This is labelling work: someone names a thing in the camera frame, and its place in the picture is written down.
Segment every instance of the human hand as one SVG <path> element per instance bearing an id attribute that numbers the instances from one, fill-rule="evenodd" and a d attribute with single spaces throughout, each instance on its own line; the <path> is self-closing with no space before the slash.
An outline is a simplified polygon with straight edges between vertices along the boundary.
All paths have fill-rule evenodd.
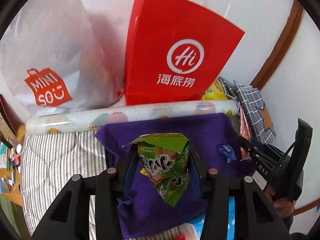
<path id="1" fill-rule="evenodd" d="M 267 190 L 265 191 L 265 194 L 281 218 L 286 218 L 293 213 L 294 206 L 296 204 L 295 201 L 291 203 L 287 197 L 280 198 L 274 201 L 272 197 L 276 195 L 276 191 L 270 186 L 267 186 Z"/>

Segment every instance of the wooden desk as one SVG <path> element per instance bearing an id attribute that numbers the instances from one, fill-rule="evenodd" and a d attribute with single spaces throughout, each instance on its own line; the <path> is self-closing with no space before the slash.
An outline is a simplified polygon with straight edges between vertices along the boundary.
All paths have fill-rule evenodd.
<path id="1" fill-rule="evenodd" d="M 25 125 L 22 125 L 19 127 L 16 138 L 19 143 L 23 143 L 24 136 L 26 134 L 26 127 Z M 0 178 L 3 178 L 4 176 L 7 179 L 11 179 L 11 170 L 7 171 L 7 169 L 1 168 L 0 169 Z M 22 206 L 22 199 L 21 199 L 21 194 L 19 191 L 19 185 L 20 185 L 20 173 L 16 169 L 16 174 L 15 174 L 15 184 L 13 184 L 13 187 L 10 187 L 10 193 L 9 194 L 1 194 L 2 196 L 8 198 L 11 200 L 13 203 L 16 203 L 19 206 Z"/>

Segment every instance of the wooden trim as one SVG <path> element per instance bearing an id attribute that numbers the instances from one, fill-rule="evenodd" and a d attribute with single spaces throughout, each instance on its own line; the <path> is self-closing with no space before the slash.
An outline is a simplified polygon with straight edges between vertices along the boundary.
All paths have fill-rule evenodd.
<path id="1" fill-rule="evenodd" d="M 282 33 L 273 47 L 270 56 L 250 83 L 254 88 L 261 90 L 276 71 L 297 33 L 303 11 L 303 6 L 297 0 L 293 0 L 290 15 Z"/>
<path id="2" fill-rule="evenodd" d="M 294 212 L 293 212 L 293 215 L 294 216 L 299 215 L 299 214 L 304 213 L 306 211 L 309 211 L 310 209 L 313 209 L 313 208 L 315 208 L 316 206 L 319 206 L 319 205 L 320 205 L 320 198 L 318 198 L 317 200 L 311 202 L 308 205 L 305 205 L 303 207 L 295 209 Z"/>

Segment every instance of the silver bolt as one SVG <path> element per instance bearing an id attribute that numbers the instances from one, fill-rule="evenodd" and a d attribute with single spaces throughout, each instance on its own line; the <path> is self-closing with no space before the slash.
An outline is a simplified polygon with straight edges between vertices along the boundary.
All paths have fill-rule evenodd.
<path id="1" fill-rule="evenodd" d="M 251 183 L 251 182 L 253 182 L 253 178 L 251 178 L 250 176 L 245 176 L 244 181 Z"/>
<path id="2" fill-rule="evenodd" d="M 77 180 L 80 179 L 80 175 L 79 175 L 79 174 L 75 174 L 75 175 L 72 176 L 71 179 L 72 179 L 73 181 L 77 181 Z"/>
<path id="3" fill-rule="evenodd" d="M 216 175 L 216 174 L 218 174 L 218 170 L 211 168 L 211 169 L 209 169 L 209 173 L 212 175 Z"/>
<path id="4" fill-rule="evenodd" d="M 109 174 L 114 174 L 116 171 L 117 171 L 117 169 L 113 168 L 113 167 L 107 169 L 107 173 L 109 173 Z"/>

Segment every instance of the purple towel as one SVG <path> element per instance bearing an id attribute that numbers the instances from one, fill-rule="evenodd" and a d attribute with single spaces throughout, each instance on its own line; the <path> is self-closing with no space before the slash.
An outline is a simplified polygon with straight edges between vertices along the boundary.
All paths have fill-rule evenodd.
<path id="1" fill-rule="evenodd" d="M 96 138 L 116 157 L 125 157 L 132 140 L 142 134 L 177 132 L 184 134 L 199 156 L 208 161 L 209 167 L 225 175 L 242 178 L 253 174 L 250 160 L 240 161 L 237 133 L 225 114 L 203 114 L 172 117 L 139 122 L 111 123 L 105 125 Z M 237 160 L 227 165 L 217 148 L 229 144 L 235 150 Z M 121 230 L 124 238 L 151 236 L 188 222 L 206 211 L 207 201 L 199 199 L 189 185 L 175 207 L 166 204 L 150 179 L 142 175 L 139 163 L 129 200 L 118 206 Z"/>

